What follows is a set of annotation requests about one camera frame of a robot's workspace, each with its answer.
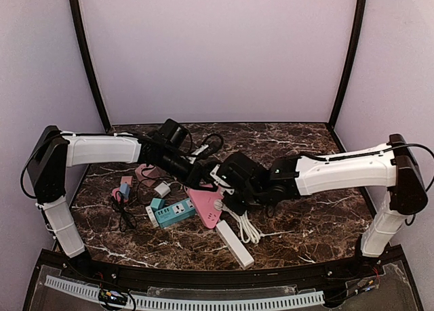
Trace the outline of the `pink triangular power strip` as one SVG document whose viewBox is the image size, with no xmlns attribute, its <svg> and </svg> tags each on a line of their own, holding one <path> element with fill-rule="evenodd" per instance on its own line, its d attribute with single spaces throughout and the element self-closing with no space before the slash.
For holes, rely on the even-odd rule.
<svg viewBox="0 0 434 311">
<path fill-rule="evenodd" d="M 203 225 L 208 229 L 215 228 L 222 213 L 222 195 L 218 191 L 210 192 L 191 188 L 187 190 L 187 194 Z"/>
</svg>

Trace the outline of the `teal power strip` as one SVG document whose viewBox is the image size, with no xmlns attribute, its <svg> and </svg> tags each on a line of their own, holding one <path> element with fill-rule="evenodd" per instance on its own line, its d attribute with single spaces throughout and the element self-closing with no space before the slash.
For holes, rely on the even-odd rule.
<svg viewBox="0 0 434 311">
<path fill-rule="evenodd" d="M 196 214 L 190 199 L 184 199 L 155 212 L 156 220 L 161 228 L 167 228 Z"/>
</svg>

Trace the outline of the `white usb charger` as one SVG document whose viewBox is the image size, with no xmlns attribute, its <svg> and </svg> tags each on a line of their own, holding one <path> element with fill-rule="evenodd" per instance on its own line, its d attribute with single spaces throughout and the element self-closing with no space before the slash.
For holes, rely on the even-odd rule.
<svg viewBox="0 0 434 311">
<path fill-rule="evenodd" d="M 170 193 L 171 189 L 168 184 L 162 182 L 154 188 L 154 191 L 158 194 L 160 198 L 163 198 Z"/>
</svg>

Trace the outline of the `pink cube socket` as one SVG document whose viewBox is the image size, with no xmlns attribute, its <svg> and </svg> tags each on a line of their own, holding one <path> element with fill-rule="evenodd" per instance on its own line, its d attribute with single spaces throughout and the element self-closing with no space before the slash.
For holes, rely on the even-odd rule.
<svg viewBox="0 0 434 311">
<path fill-rule="evenodd" d="M 135 169 L 135 175 L 139 182 L 148 183 L 150 186 L 160 176 L 160 172 L 152 165 L 141 164 Z"/>
</svg>

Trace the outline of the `white power strip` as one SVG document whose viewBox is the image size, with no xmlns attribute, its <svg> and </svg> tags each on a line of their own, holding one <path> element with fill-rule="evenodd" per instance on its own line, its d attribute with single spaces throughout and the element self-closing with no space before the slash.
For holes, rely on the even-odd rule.
<svg viewBox="0 0 434 311">
<path fill-rule="evenodd" d="M 254 258 L 224 220 L 219 221 L 215 229 L 243 270 L 254 265 Z"/>
</svg>

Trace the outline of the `teal charger plug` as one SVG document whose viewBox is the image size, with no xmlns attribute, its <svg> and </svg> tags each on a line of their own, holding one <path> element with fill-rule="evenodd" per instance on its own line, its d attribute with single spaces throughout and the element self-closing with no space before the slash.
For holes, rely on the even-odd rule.
<svg viewBox="0 0 434 311">
<path fill-rule="evenodd" d="M 164 207 L 165 205 L 165 199 L 161 199 L 161 198 L 153 198 L 150 204 L 150 207 L 153 211 L 157 211 L 160 210 Z"/>
</svg>

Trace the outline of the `light pink charger block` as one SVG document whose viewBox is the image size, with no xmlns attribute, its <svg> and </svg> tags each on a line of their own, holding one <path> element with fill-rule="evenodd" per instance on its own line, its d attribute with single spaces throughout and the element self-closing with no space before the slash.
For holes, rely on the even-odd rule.
<svg viewBox="0 0 434 311">
<path fill-rule="evenodd" d="M 121 195 L 121 198 L 124 201 L 128 201 L 130 198 L 130 192 L 132 189 L 132 182 L 133 182 L 132 176 L 123 176 L 121 178 L 120 186 L 119 186 L 119 194 Z"/>
</svg>

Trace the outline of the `bright pink plug adapter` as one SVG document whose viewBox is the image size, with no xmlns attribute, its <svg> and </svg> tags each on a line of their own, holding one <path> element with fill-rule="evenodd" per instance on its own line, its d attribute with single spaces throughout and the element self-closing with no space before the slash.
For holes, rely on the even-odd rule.
<svg viewBox="0 0 434 311">
<path fill-rule="evenodd" d="M 123 194 L 120 192 L 119 188 L 114 188 L 111 191 L 111 196 L 118 201 L 123 198 Z"/>
</svg>

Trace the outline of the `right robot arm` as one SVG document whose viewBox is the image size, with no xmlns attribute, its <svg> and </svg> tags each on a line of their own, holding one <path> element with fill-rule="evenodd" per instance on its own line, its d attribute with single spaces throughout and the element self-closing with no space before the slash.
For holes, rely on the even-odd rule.
<svg viewBox="0 0 434 311">
<path fill-rule="evenodd" d="M 224 203 L 242 214 L 250 203 L 275 207 L 285 200 L 344 188 L 383 186 L 387 192 L 374 221 L 362 234 L 357 254 L 379 258 L 407 217 L 428 204 L 418 163 L 398 133 L 388 142 L 355 152 L 315 156 L 300 153 L 274 160 L 269 168 L 242 152 L 231 154 L 210 175 L 227 192 Z"/>
</svg>

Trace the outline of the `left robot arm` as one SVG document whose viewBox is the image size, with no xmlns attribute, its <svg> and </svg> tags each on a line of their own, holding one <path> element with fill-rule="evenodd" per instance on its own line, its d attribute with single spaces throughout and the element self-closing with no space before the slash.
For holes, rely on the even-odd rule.
<svg viewBox="0 0 434 311">
<path fill-rule="evenodd" d="M 66 201 L 66 169 L 98 163 L 146 163 L 165 171 L 184 186 L 201 190 L 200 183 L 210 179 L 201 161 L 216 154 L 224 140 L 217 133 L 210 134 L 201 144 L 204 151 L 182 151 L 180 147 L 189 136 L 188 129 L 172 119 L 144 135 L 73 133 L 50 125 L 22 169 L 20 176 L 28 177 L 33 189 L 25 195 L 36 200 L 65 255 L 77 257 L 86 248 Z"/>
</svg>

